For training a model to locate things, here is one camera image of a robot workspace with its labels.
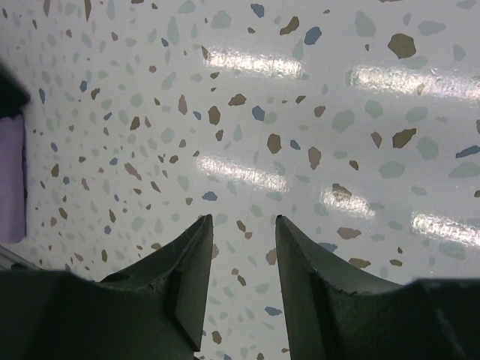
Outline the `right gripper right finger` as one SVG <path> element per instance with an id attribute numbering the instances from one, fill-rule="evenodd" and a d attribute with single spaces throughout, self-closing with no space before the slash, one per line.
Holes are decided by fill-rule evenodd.
<path id="1" fill-rule="evenodd" d="M 306 236 L 288 217 L 275 220 L 277 266 L 291 359 L 339 359 L 330 290 L 348 296 L 397 290 Z"/>

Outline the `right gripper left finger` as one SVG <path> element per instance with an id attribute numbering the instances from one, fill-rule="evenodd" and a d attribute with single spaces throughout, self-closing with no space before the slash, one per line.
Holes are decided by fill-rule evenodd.
<path id="1" fill-rule="evenodd" d="M 197 352 L 203 338 L 213 250 L 213 219 L 199 217 L 179 237 L 100 285 L 126 307 L 136 352 Z"/>

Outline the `black t shirt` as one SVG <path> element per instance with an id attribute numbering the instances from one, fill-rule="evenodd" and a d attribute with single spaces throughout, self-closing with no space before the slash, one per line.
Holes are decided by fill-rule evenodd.
<path id="1" fill-rule="evenodd" d="M 30 102 L 26 87 L 3 62 L 0 64 L 0 116 L 11 117 L 20 113 Z"/>

